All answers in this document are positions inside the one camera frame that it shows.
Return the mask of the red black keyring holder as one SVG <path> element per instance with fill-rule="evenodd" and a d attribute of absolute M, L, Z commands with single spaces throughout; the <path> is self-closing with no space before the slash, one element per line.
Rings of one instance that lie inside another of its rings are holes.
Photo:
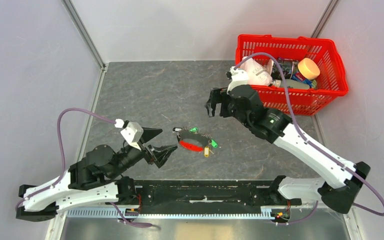
<path fill-rule="evenodd" d="M 186 150 L 203 152 L 206 147 L 212 147 L 212 139 L 205 134 L 181 129 L 176 133 L 178 143 Z"/>

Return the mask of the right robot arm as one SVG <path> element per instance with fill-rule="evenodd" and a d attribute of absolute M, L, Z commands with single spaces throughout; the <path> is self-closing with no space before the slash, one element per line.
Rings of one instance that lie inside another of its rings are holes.
<path fill-rule="evenodd" d="M 231 91 L 212 88 L 205 104 L 209 117 L 215 115 L 218 104 L 221 117 L 235 118 L 254 136 L 288 151 L 319 174 L 318 178 L 278 176 L 268 191 L 272 203 L 307 199 L 321 201 L 337 213 L 350 211 L 371 170 L 368 164 L 353 163 L 331 152 L 296 127 L 287 114 L 265 107 L 250 85 Z"/>

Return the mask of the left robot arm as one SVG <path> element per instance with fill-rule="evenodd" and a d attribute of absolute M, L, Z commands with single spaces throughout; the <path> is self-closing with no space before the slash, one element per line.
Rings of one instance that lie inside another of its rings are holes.
<path fill-rule="evenodd" d="M 147 145 L 162 133 L 160 128 L 127 126 L 120 133 L 124 142 L 118 152 L 106 144 L 98 145 L 65 170 L 62 177 L 40 186 L 21 185 L 19 197 L 23 202 L 16 208 L 16 218 L 43 222 L 90 204 L 134 204 L 139 197 L 135 182 L 122 174 L 141 160 L 161 168 L 178 146 Z"/>

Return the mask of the yellow tagged key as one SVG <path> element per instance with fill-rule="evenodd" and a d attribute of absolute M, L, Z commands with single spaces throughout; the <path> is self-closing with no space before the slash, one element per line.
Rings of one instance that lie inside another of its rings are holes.
<path fill-rule="evenodd" d="M 208 157 L 210 156 L 210 153 L 211 153 L 210 148 L 209 148 L 208 146 L 206 146 L 206 147 L 204 148 L 204 150 L 203 150 L 203 153 L 204 153 L 204 156 L 205 156 L 206 158 L 208 158 Z"/>

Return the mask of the white plastic bag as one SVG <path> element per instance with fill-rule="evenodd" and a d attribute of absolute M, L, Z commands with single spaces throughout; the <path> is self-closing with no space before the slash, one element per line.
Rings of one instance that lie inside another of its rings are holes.
<path fill-rule="evenodd" d="M 267 69 L 253 58 L 243 62 L 240 68 L 247 72 L 249 85 L 270 86 L 273 83 L 273 78 Z"/>

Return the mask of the grey green bottle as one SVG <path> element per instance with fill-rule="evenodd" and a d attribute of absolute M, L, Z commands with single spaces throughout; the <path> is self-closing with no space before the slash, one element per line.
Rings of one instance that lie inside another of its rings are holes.
<path fill-rule="evenodd" d="M 277 87 L 277 88 L 290 88 L 290 89 L 299 89 L 299 90 L 308 90 L 311 88 L 310 85 L 303 83 L 303 82 L 298 82 L 292 79 L 286 79 L 285 81 L 281 79 L 275 79 L 272 82 L 272 86 Z"/>

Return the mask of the dark can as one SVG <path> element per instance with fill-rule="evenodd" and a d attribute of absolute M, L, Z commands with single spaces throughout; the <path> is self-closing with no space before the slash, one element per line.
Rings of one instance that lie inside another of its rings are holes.
<path fill-rule="evenodd" d="M 292 75 L 298 70 L 297 65 L 299 62 L 297 60 L 282 57 L 278 57 L 276 60 L 280 65 L 285 79 L 291 79 Z M 270 73 L 273 80 L 282 79 L 280 71 L 272 59 L 269 59 L 265 67 L 267 72 Z"/>

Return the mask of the jar with beige lid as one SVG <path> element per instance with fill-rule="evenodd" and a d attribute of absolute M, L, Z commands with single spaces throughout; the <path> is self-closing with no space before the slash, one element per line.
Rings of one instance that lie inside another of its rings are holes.
<path fill-rule="evenodd" d="M 312 59 L 306 57 L 297 63 L 290 78 L 307 84 L 311 83 L 319 75 L 320 69 L 318 65 Z"/>

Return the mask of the red plastic basket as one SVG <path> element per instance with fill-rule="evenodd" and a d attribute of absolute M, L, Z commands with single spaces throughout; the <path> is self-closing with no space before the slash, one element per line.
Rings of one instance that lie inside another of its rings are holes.
<path fill-rule="evenodd" d="M 348 91 L 346 71 L 335 43 L 325 38 L 273 37 L 270 34 L 240 34 L 237 37 L 235 62 L 254 53 L 264 52 L 278 59 L 313 60 L 320 69 L 313 89 L 289 89 L 291 108 L 295 115 L 313 116 L 337 97 Z"/>

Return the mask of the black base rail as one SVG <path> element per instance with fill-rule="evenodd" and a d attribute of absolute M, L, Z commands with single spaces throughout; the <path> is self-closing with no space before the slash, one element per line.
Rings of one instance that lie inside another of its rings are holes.
<path fill-rule="evenodd" d="M 261 207 L 301 205 L 275 189 L 279 180 L 134 180 L 135 190 L 118 189 L 119 206 L 141 214 L 257 214 Z"/>

